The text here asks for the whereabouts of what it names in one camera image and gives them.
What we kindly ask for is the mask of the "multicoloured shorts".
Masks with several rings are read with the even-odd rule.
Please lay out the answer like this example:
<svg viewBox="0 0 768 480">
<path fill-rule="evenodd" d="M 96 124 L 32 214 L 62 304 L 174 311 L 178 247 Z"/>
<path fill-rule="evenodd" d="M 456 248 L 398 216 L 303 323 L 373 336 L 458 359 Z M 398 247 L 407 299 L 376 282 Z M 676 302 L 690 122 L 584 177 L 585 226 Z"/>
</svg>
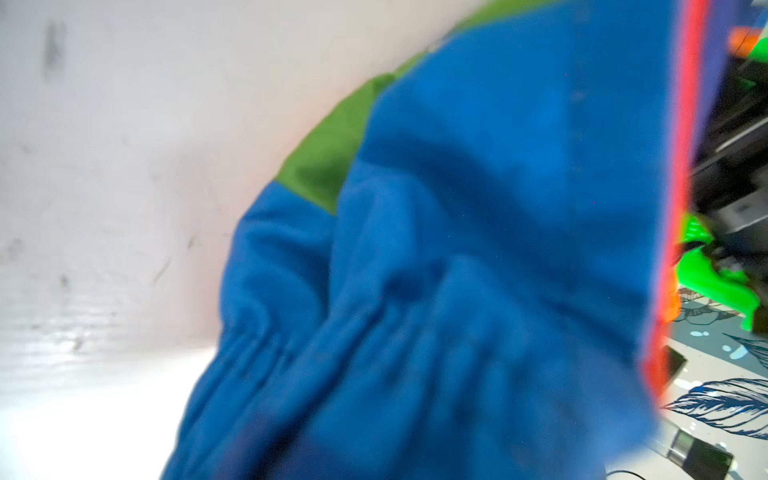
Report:
<svg viewBox="0 0 768 480">
<path fill-rule="evenodd" d="M 687 170 L 746 1 L 490 1 L 241 219 L 166 479 L 595 479 L 658 428 Z"/>
</svg>

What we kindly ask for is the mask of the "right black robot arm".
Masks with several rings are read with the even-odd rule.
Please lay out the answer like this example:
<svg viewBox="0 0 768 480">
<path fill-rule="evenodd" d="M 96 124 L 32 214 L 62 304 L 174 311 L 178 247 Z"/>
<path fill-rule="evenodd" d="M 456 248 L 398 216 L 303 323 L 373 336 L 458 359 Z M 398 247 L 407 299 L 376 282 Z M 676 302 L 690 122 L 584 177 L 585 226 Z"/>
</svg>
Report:
<svg viewBox="0 0 768 480">
<path fill-rule="evenodd" d="M 767 280 L 767 64 L 731 57 L 691 172 L 694 211 L 753 280 Z"/>
</svg>

